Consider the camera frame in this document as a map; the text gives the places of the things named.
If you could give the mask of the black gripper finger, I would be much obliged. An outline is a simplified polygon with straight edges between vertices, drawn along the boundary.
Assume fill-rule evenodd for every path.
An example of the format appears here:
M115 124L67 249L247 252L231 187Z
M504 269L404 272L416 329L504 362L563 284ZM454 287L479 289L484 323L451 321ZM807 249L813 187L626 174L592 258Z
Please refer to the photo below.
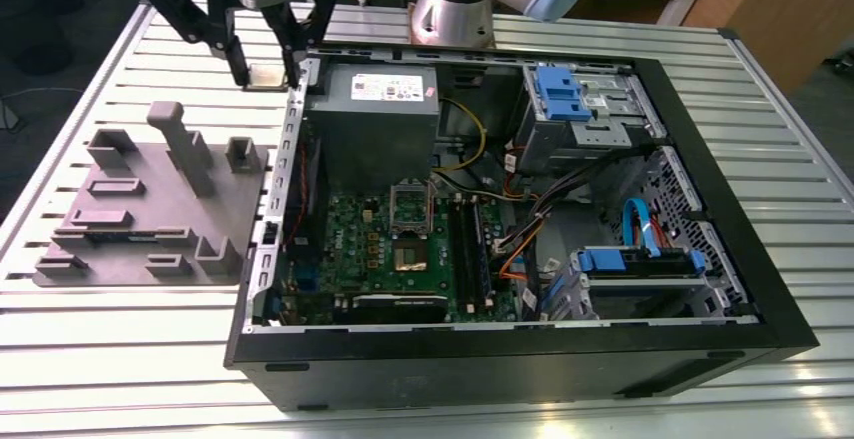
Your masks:
M323 42L336 4L336 0L312 0L312 2L313 8L303 21L296 19L288 4L261 9L261 15L281 47L289 88L296 88L300 82L297 54L304 53L309 46Z
M240 1L147 1L185 42L208 45L211 54L227 62L235 84L245 86L249 69L233 23L233 11L241 8Z

